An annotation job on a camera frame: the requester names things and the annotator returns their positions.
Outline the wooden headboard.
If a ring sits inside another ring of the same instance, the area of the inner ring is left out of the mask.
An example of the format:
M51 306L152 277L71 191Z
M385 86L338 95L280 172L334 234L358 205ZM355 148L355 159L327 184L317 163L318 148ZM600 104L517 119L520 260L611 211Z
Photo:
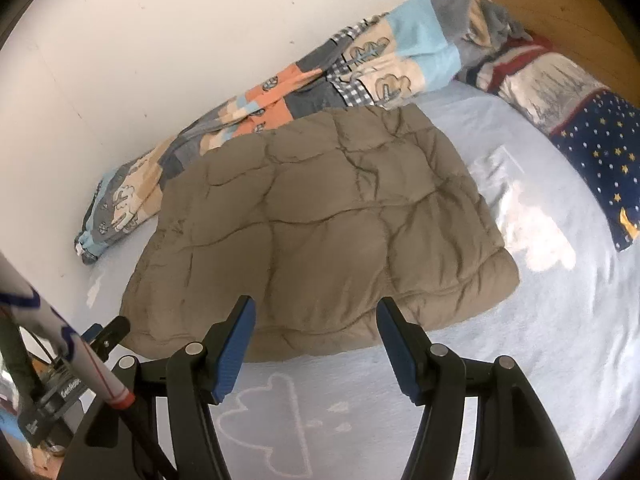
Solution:
M623 98L639 103L638 58L598 0L492 1Z

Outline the patchwork cartoon quilt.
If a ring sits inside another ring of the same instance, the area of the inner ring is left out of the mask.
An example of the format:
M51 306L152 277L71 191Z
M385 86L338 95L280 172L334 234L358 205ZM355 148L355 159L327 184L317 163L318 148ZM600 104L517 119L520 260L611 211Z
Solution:
M325 108L392 108L444 88L465 68L528 32L491 0L407 0L347 26L256 87L213 108L100 181L74 240L93 264L160 211L167 182L236 136Z

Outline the navy star pillow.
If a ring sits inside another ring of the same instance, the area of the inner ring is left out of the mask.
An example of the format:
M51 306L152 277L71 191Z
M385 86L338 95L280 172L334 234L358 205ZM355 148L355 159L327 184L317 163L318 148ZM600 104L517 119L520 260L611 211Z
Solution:
M619 252L639 239L638 107L539 35L509 39L459 79L506 101L563 154L602 209Z

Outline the olive puffer hooded jacket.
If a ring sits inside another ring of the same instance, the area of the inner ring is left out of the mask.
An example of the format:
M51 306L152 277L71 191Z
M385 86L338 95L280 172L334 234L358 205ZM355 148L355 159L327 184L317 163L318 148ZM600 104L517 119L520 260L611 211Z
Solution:
M375 346L378 300L438 330L518 287L449 139L415 105L322 112L228 141L165 188L122 295L126 347L166 358L256 304L247 359Z

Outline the light blue cloud bedsheet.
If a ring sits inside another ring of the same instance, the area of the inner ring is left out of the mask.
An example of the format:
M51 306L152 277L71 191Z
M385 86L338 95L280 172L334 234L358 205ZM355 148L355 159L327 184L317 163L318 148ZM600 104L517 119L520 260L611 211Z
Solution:
M492 309L435 330L459 356L512 356L576 477L606 471L639 417L639 251L617 250L589 188L498 96L450 84L418 107L454 144L520 281ZM421 412L381 347L247 364L212 411L237 479L396 479Z

